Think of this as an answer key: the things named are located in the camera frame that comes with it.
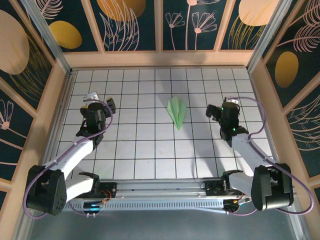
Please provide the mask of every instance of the white grid surface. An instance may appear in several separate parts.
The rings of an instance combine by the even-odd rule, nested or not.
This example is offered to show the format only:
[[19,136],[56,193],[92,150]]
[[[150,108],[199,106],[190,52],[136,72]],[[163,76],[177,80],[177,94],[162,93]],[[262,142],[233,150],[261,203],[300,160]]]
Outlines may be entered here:
[[[86,94],[113,98],[113,125],[95,151],[68,178],[79,172],[102,180],[220,177],[224,171],[251,172],[244,159],[224,142],[217,122],[206,117],[208,104],[221,106],[224,97],[254,97],[245,68],[80,70],[59,142],[63,151],[78,132],[80,107]],[[167,113],[170,98],[187,106],[180,131]],[[262,125],[257,105],[240,102],[240,125],[253,132]],[[253,136],[272,155],[265,131]]]

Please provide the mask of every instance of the flower illustration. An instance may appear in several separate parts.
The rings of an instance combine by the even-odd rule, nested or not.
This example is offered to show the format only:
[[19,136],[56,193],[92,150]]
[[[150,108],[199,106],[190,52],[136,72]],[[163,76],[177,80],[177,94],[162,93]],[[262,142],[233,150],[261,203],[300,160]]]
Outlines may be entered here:
[[217,24],[214,24],[216,21],[215,13],[202,13],[199,18],[199,12],[192,13],[192,23],[194,27],[194,32],[196,34],[212,32],[217,30]]
[[10,127],[10,120],[14,112],[14,104],[10,101],[5,102],[0,99],[0,128],[7,130]]
[[185,21],[183,21],[183,17],[181,15],[181,12],[179,12],[179,13],[175,12],[172,15],[170,12],[168,12],[165,14],[165,19],[171,29],[173,29],[175,27],[181,27],[186,24]]
[[186,0],[186,2],[189,4],[189,6],[215,4],[219,1],[220,0]]

